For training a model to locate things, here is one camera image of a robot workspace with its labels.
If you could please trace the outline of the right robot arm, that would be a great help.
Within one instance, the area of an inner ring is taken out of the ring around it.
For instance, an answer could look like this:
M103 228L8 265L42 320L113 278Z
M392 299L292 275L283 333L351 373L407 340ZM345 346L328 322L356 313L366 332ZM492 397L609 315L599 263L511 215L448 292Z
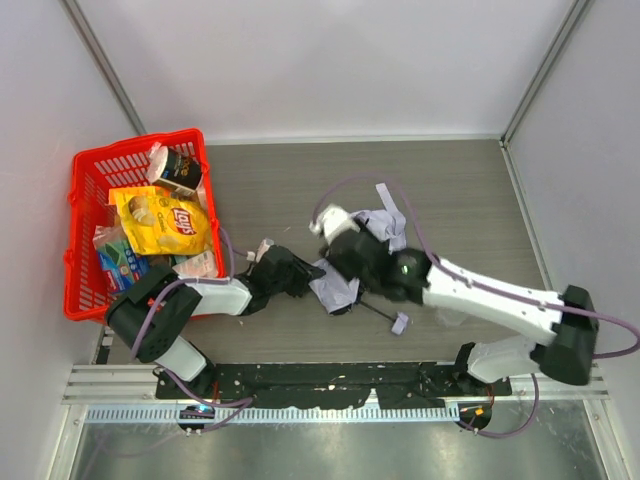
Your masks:
M563 293L528 290L464 270L426 253L390 251L388 242L360 230L328 240L324 257L346 280L393 302L477 317L515 336L493 343L470 342L457 368L484 384L511 375L540 372L574 386L589 383L599 323L589 292L570 285Z

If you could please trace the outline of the lavender folding umbrella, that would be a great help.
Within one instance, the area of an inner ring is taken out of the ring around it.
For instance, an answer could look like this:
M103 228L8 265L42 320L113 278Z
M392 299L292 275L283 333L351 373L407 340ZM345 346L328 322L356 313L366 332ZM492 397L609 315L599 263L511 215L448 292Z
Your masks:
M362 295L380 285L381 276L390 267L390 253L407 246L406 218L396 206L387 185L378 183L381 210L360 210L349 215L358 227L345 232L323 251L314 265L325 275L309 283L326 312L332 316L350 312L362 305L391 322L391 332L403 334L408 325L407 314L388 315L362 301Z

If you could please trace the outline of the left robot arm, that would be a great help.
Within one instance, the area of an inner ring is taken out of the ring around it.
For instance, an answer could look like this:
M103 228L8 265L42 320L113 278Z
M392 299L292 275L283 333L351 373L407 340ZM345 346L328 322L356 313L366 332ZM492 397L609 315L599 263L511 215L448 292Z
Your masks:
M196 316L248 316L281 293L300 298L325 271L289 249L264 243L247 270L232 278L179 275L167 265L153 267L114 300L105 320L142 363L163 369L160 379L199 397L211 395L213 362L182 336Z

